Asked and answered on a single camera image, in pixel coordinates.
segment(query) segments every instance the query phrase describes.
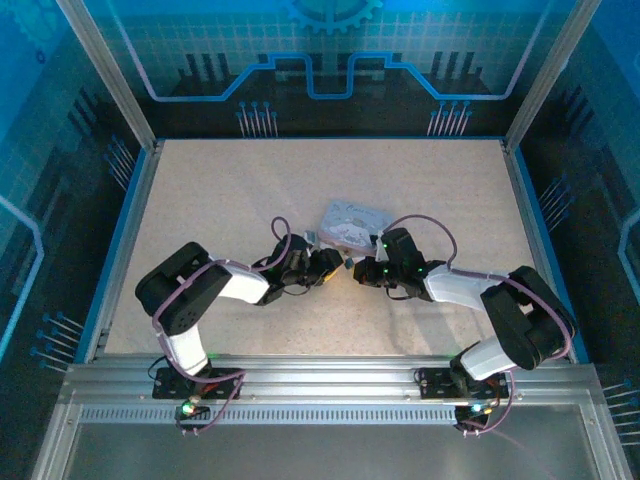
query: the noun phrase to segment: ventilation slot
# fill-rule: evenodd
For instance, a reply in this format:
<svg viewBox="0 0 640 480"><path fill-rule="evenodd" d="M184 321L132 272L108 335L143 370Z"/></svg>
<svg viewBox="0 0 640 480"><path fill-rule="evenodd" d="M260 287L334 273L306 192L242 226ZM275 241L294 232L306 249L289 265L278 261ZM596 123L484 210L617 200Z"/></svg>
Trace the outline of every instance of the ventilation slot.
<svg viewBox="0 0 640 480"><path fill-rule="evenodd" d="M92 405L83 423L173 424L177 405L113 407ZM208 423L220 405L197 415L194 424ZM452 425L453 406L443 405L231 405L221 419L228 425Z"/></svg>

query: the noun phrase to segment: metal edge trim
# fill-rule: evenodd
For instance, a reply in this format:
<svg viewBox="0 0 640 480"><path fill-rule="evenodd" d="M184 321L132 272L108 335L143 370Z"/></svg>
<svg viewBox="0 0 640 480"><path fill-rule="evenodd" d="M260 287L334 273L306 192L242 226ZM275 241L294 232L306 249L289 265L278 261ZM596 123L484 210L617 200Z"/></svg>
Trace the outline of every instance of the metal edge trim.
<svg viewBox="0 0 640 480"><path fill-rule="evenodd" d="M87 315L75 363L87 363L93 359L102 330L111 323L160 155L161 145L151 154L140 151Z"/></svg>
<svg viewBox="0 0 640 480"><path fill-rule="evenodd" d="M598 473L605 480L631 480L633 475L609 413L597 372L593 365L590 367L593 381L588 387L589 400L580 404L580 413Z"/></svg>
<svg viewBox="0 0 640 480"><path fill-rule="evenodd" d="M142 147L151 152L156 138L115 57L82 0L56 0L104 86Z"/></svg>
<svg viewBox="0 0 640 480"><path fill-rule="evenodd" d="M507 131L506 143L509 149L515 149L529 130L600 2L601 0L582 0L575 3Z"/></svg>
<svg viewBox="0 0 640 480"><path fill-rule="evenodd" d="M247 382L238 404L447 404L462 405L460 399L421 400L413 371L417 367L443 367L447 362L428 357L383 358L363 360L314 358L310 362L290 359L228 358L217 366L243 367ZM59 402L65 398L86 405L175 404L175 400L150 398L152 380L147 367L152 357L138 358L128 364L97 361L76 365L66 377ZM519 393L517 405L578 404L587 396L593 380L590 365L573 365L566 361L549 362L534 371L517 371Z"/></svg>
<svg viewBox="0 0 640 480"><path fill-rule="evenodd" d="M32 480L62 479L72 456L82 405L56 404L31 474Z"/></svg>

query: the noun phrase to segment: beige work surface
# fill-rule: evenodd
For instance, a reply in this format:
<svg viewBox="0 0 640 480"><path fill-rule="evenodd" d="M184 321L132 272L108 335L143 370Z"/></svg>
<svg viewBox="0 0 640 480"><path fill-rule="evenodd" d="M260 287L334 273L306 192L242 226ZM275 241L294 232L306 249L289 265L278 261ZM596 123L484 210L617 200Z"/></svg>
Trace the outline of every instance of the beige work surface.
<svg viewBox="0 0 640 480"><path fill-rule="evenodd" d="M458 241L455 265L532 265L511 182L493 140L171 140L164 145L106 345L160 352L134 296L138 281L189 241L250 263L269 255L272 217L316 230L331 200L434 216ZM446 259L438 227L409 220L425 258ZM255 307L218 299L199 323L205 349L230 354L455 354L493 334L487 316L420 300L394 302L341 268L302 297Z"/></svg>

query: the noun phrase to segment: enclosure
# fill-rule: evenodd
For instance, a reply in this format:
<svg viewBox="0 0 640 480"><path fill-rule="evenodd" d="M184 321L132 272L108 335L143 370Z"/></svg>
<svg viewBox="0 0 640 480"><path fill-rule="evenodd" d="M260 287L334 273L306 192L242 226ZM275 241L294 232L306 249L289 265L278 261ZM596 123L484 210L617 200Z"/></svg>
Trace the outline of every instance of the enclosure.
<svg viewBox="0 0 640 480"><path fill-rule="evenodd" d="M635 478L639 21L633 0L0 3L1 476ZM211 362L246 377L201 438L152 397L138 282L191 241L252 265L272 218L319 231L334 200L434 217L457 267L533 266L575 317L568 360L511 373L495 434L414 381L489 316L343 267L207 310Z"/></svg>

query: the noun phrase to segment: metal frame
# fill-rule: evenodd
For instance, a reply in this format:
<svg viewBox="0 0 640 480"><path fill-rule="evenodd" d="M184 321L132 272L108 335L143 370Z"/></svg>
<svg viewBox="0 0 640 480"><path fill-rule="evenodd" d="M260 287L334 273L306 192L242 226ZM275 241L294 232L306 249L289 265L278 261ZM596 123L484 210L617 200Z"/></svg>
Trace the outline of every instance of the metal frame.
<svg viewBox="0 0 640 480"><path fill-rule="evenodd" d="M115 100L142 148L150 153L156 137L98 26L82 0L56 0L98 75Z"/></svg>
<svg viewBox="0 0 640 480"><path fill-rule="evenodd" d="M100 337L104 331L108 330L113 321L113 315L120 298L122 282L127 273L138 230L140 229L142 215L151 192L153 177L162 154L162 146L163 143L160 142L151 154L147 154L136 164L130 185L132 190L127 192L127 197L122 207L121 215L125 214L126 216L118 219L117 233L114 233L114 238L109 247L107 261L100 277L100 284L96 289L97 293L91 304L86 327L80 340L76 362L87 363L93 360Z"/></svg>
<svg viewBox="0 0 640 480"><path fill-rule="evenodd" d="M569 57L589 26L601 0L577 0L507 132L507 148L515 150L538 114Z"/></svg>
<svg viewBox="0 0 640 480"><path fill-rule="evenodd" d="M113 356L70 368L32 478L63 478L79 425L172 424L179 402L149 397L153 360ZM216 364L247 370L242 398L223 420L228 424L453 423L456 401L421 400L413 382L415 368L447 366L445 358L226 357ZM592 365L552 362L515 372L515 381L515 408L578 406L600 478L632 478ZM265 418L265 411L281 414ZM319 411L336 416L320 419Z"/></svg>

